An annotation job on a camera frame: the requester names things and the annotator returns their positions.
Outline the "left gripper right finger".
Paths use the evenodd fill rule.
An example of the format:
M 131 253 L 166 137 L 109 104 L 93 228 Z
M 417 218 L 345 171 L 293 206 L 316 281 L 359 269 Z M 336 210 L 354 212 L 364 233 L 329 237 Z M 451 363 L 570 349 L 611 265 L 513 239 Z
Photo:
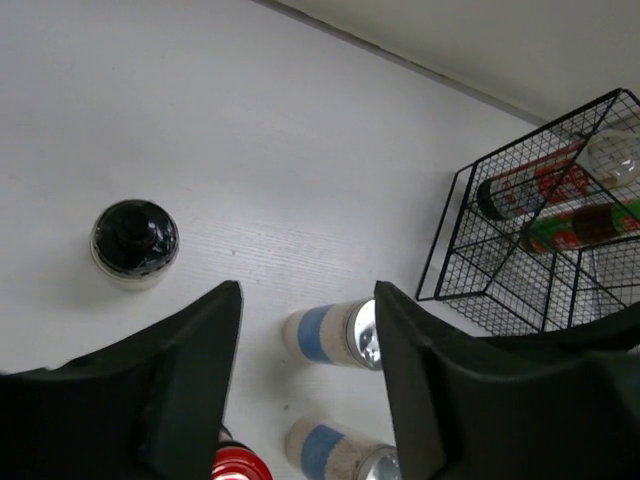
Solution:
M 395 285 L 374 291 L 406 479 L 635 479 L 639 308 L 565 330 L 474 337 Z

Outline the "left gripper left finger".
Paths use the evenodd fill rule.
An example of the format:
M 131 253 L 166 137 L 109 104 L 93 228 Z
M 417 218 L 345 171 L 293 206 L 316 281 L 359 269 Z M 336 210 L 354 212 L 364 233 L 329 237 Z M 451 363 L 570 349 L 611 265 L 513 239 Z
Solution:
M 1 378 L 5 479 L 206 479 L 242 293 L 226 281 L 123 340 Z

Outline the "red-lid dark sauce jar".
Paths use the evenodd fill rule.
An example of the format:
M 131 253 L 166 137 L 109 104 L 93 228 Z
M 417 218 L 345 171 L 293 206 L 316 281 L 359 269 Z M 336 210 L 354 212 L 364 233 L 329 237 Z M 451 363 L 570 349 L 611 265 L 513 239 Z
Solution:
M 222 425 L 211 480 L 273 480 L 266 463 Z

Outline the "black-cap spice jar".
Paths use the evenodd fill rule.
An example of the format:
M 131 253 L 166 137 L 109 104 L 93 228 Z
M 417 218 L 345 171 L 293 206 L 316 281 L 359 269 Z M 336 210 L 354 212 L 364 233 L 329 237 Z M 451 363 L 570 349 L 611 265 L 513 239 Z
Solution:
M 101 273 L 122 290 L 148 290 L 166 276 L 180 248 L 175 220 L 149 200 L 127 199 L 97 217 L 89 249 Z

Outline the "silver-lid blue-label shaker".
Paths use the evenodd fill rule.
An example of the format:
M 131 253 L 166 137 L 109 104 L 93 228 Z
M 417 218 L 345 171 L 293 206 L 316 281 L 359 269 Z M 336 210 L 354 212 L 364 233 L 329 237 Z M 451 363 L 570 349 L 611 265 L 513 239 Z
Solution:
M 296 311 L 283 340 L 292 356 L 310 363 L 382 370 L 374 298 Z
M 311 480 L 400 480 L 393 445 L 344 425 L 301 417 L 285 437 L 289 462 Z

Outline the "yellow-cap brown sauce bottle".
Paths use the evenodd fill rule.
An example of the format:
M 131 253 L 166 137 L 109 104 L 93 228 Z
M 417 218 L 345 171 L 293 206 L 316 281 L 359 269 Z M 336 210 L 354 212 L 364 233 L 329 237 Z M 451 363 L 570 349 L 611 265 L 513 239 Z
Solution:
M 639 230 L 639 200 L 594 204 L 525 224 L 521 246 L 530 253 L 578 250 Z

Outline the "tall clear black-cap bottle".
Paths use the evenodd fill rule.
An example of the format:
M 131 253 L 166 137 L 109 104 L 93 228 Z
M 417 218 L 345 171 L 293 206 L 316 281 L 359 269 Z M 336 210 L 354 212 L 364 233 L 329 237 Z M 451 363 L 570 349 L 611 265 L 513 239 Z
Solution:
M 506 221 L 627 186 L 638 176 L 639 135 L 606 129 L 484 180 L 476 201 L 486 218 Z

